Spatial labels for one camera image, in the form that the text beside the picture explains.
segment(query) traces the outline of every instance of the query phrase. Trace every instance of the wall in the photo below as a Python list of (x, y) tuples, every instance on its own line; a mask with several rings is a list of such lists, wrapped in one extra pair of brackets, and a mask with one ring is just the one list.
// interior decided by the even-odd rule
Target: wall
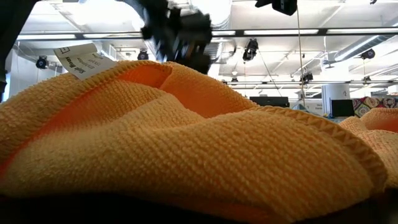
[(38, 82), (52, 78), (58, 75), (62, 68), (57, 69), (57, 73), (52, 69), (41, 70), (36, 68), (35, 62), (32, 58), (27, 59), (17, 54), (18, 51), (12, 49), (11, 55), (11, 73), (9, 85), (9, 96), (16, 95), (21, 90), (34, 85)]

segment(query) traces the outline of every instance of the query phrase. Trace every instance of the colorful patterned fabric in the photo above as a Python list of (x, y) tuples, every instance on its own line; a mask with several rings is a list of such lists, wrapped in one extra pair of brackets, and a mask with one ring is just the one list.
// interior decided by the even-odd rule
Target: colorful patterned fabric
[(398, 108), (398, 98), (378, 99), (364, 97), (360, 99), (353, 99), (353, 106), (355, 110), (355, 116), (360, 118), (372, 108)]

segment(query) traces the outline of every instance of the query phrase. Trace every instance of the textured towel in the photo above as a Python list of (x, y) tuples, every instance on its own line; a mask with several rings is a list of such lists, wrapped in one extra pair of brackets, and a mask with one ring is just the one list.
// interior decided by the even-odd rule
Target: textured towel
[(257, 106), (181, 65), (120, 62), (0, 105), (0, 194), (119, 192), (237, 221), (294, 222), (396, 186), (397, 134), (369, 131), (387, 129), (373, 121), (339, 126)]

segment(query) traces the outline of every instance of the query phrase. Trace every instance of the dark surface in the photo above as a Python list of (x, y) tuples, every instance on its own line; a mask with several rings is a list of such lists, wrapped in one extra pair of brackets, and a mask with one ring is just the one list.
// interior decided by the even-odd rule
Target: dark surface
[[(398, 192), (390, 191), (311, 223), (398, 223)], [(0, 223), (236, 223), (115, 194), (0, 201)]]

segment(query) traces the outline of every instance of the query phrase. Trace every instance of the white label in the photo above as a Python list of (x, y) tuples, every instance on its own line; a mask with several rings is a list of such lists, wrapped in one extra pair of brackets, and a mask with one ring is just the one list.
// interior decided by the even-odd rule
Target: white label
[(94, 44), (62, 47), (54, 50), (62, 66), (80, 80), (92, 77), (116, 65), (111, 59), (97, 54)]

